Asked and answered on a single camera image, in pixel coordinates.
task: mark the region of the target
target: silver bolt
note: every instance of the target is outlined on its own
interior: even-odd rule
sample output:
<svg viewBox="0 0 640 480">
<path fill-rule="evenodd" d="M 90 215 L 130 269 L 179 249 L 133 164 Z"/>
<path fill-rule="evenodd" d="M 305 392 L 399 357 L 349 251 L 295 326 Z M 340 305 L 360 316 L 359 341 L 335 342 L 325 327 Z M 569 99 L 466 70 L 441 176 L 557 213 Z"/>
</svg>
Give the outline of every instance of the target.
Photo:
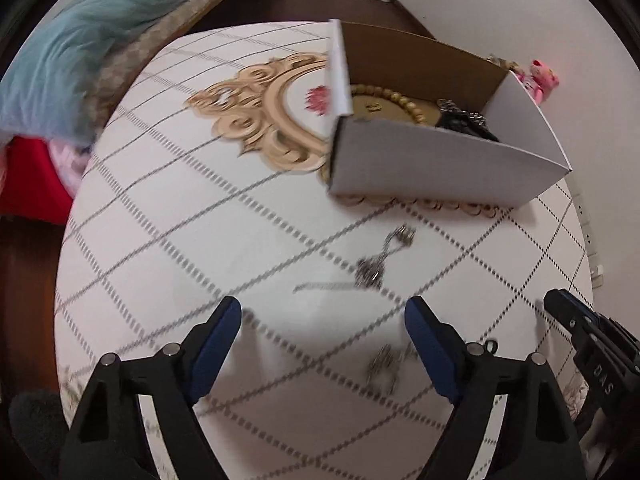
<svg viewBox="0 0 640 480">
<path fill-rule="evenodd" d="M 466 346 L 466 351 L 475 356 L 484 354 L 484 348 L 480 343 L 469 343 Z"/>
<path fill-rule="evenodd" d="M 167 343 L 162 347 L 162 353 L 167 356 L 176 355 L 180 351 L 178 343 Z"/>
<path fill-rule="evenodd" d="M 538 352 L 534 352 L 533 354 L 531 354 L 531 360 L 538 366 L 542 366 L 544 363 L 546 363 L 546 358 Z"/>
<path fill-rule="evenodd" d="M 103 365 L 103 366 L 112 365 L 112 364 L 114 364 L 114 362 L 116 362 L 116 357 L 118 357 L 118 356 L 116 354 L 113 354 L 113 353 L 105 354 L 100 358 L 100 364 Z"/>
</svg>

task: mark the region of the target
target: wooden floor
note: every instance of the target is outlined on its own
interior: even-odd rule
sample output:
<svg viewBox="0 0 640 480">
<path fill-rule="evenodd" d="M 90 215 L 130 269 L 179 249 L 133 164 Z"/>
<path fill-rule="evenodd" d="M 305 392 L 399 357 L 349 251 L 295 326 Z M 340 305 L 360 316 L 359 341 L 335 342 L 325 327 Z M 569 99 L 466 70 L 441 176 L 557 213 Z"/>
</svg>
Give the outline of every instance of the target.
<svg viewBox="0 0 640 480">
<path fill-rule="evenodd" d="M 331 18 L 428 35 L 401 9 L 376 0 L 225 0 L 191 32 L 243 23 Z M 0 219 L 0 380 L 10 396 L 34 388 L 58 388 L 53 311 L 63 231 L 42 222 Z M 0 466 L 0 477 L 3 471 L 7 472 Z M 24 470 L 21 478 L 31 478 L 30 474 Z"/>
</svg>

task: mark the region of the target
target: checkered tablecloth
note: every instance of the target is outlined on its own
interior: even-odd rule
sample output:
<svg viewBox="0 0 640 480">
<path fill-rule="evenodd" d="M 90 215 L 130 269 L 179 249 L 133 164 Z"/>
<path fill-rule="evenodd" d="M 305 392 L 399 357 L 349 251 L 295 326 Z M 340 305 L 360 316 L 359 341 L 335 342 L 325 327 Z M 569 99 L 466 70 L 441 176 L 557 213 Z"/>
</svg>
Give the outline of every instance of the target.
<svg viewBox="0 0 640 480">
<path fill-rule="evenodd" d="M 568 335 L 542 308 L 550 288 L 592 300 L 564 182 L 494 218 L 343 205 L 318 172 L 276 171 L 259 150 L 241 154 L 214 120 L 185 106 L 246 66 L 325 52 L 325 34 L 322 23 L 260 23 L 186 36 L 130 88 L 95 147 L 60 256 L 55 331 L 67 418 L 102 354 L 139 358 L 179 342 L 225 294 L 242 304 L 242 329 L 194 409 L 231 480 L 418 475 L 450 406 L 416 360 L 402 363 L 393 394 L 366 388 L 380 348 L 406 347 L 401 313 L 414 294 L 465 340 L 496 338 L 498 354 L 513 358 L 537 350 L 561 388 L 571 379 Z M 292 116 L 302 117 L 303 102 L 292 97 Z M 305 282 L 352 282 L 356 261 L 404 223 L 417 229 L 414 243 L 386 260 L 381 290 L 294 293 Z M 161 475 L 173 478 L 142 401 Z M 495 449 L 500 410 L 504 398 L 472 478 Z"/>
</svg>

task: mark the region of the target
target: red cloth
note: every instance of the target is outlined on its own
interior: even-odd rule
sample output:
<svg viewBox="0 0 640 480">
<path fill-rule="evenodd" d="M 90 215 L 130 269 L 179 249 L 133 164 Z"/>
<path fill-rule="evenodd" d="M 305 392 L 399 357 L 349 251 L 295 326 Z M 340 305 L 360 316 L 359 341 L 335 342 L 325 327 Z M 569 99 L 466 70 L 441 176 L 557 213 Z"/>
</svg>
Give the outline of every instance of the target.
<svg viewBox="0 0 640 480">
<path fill-rule="evenodd" d="M 65 225 L 73 199 L 58 178 L 46 143 L 14 137 L 6 158 L 0 214 Z"/>
</svg>

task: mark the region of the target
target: white cardboard box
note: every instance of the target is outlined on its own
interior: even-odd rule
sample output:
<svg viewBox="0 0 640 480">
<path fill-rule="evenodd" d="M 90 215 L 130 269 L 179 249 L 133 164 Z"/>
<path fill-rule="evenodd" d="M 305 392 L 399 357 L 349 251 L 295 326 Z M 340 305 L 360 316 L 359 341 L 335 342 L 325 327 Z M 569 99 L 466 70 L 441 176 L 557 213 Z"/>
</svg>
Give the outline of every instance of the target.
<svg viewBox="0 0 640 480">
<path fill-rule="evenodd" d="M 571 171 L 540 108 L 513 73 L 414 34 L 330 23 L 330 193 L 519 207 Z M 500 142 L 431 126 L 354 117 L 353 84 L 481 112 Z"/>
</svg>

